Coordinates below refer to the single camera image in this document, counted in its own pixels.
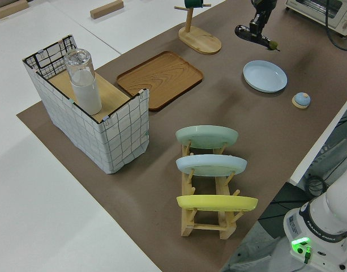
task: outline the brown mat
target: brown mat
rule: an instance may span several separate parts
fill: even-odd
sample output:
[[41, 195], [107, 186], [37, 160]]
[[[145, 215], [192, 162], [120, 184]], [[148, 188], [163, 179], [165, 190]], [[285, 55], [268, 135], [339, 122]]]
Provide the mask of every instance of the brown mat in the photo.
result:
[[[168, 50], [204, 74], [201, 84], [150, 113], [147, 152], [116, 174], [106, 175], [75, 148], [52, 125], [41, 102], [18, 115], [164, 272], [219, 271], [347, 100], [347, 52], [330, 44], [322, 26], [278, 4], [264, 34], [279, 42], [281, 52], [269, 52], [233, 34], [237, 24], [248, 24], [254, 14], [250, 1], [225, 1], [193, 19], [192, 25], [222, 41], [215, 55], [199, 54], [179, 41], [178, 25], [98, 69], [117, 86], [119, 74]], [[279, 65], [288, 76], [287, 87], [275, 94], [253, 90], [242, 75], [252, 60]], [[291, 102], [300, 91], [312, 98], [305, 110]], [[259, 199], [228, 240], [220, 240], [215, 231], [180, 236], [175, 198], [181, 193], [181, 173], [175, 160], [181, 147], [175, 132], [202, 124], [239, 132], [226, 154], [240, 156], [248, 165], [230, 186], [232, 192], [238, 188], [243, 196]], [[213, 193], [213, 184], [206, 178], [194, 181], [198, 193]]]

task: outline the mint green plate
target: mint green plate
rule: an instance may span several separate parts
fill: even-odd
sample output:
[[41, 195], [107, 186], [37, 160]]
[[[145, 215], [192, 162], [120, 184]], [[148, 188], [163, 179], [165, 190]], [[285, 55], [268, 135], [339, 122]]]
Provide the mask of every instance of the mint green plate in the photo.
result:
[[237, 175], [245, 170], [247, 164], [238, 157], [216, 154], [185, 156], [175, 162], [181, 172], [190, 174], [194, 169], [194, 176], [204, 177], [227, 177], [232, 172]]
[[187, 146], [191, 141], [191, 147], [202, 149], [221, 148], [233, 145], [238, 137], [237, 131], [224, 126], [188, 126], [177, 130], [177, 140]]

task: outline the oven door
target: oven door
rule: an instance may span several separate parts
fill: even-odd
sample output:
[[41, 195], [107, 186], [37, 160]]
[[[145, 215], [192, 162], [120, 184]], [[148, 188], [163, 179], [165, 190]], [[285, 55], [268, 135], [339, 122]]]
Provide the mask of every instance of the oven door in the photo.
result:
[[[325, 24], [327, 0], [288, 0], [286, 5], [319, 23]], [[336, 28], [346, 12], [347, 3], [339, 0], [330, 0], [328, 25]]]

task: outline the green light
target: green light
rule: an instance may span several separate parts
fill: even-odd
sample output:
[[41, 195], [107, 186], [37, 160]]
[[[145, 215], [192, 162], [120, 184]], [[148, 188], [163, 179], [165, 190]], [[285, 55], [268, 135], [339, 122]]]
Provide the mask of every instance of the green light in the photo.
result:
[[300, 248], [300, 245], [306, 245], [310, 239], [308, 237], [303, 237], [297, 240], [292, 241], [292, 247], [294, 251], [298, 251], [298, 248]]

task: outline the round plate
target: round plate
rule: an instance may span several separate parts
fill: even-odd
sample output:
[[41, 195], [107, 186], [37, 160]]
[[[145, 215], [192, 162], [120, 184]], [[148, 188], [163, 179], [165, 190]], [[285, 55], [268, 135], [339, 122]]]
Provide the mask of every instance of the round plate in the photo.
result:
[[182, 195], [177, 197], [178, 206], [199, 211], [251, 211], [258, 204], [257, 198], [233, 195]]
[[175, 162], [181, 172], [190, 174], [194, 169], [194, 176], [204, 177], [227, 177], [232, 172], [237, 175], [245, 170], [247, 164], [238, 157], [216, 154], [185, 156]]
[[284, 71], [268, 61], [247, 63], [243, 68], [243, 76], [247, 84], [260, 92], [280, 91], [288, 82]]
[[189, 126], [177, 130], [177, 140], [187, 146], [191, 141], [191, 147], [214, 149], [233, 145], [238, 137], [237, 131], [224, 126]]

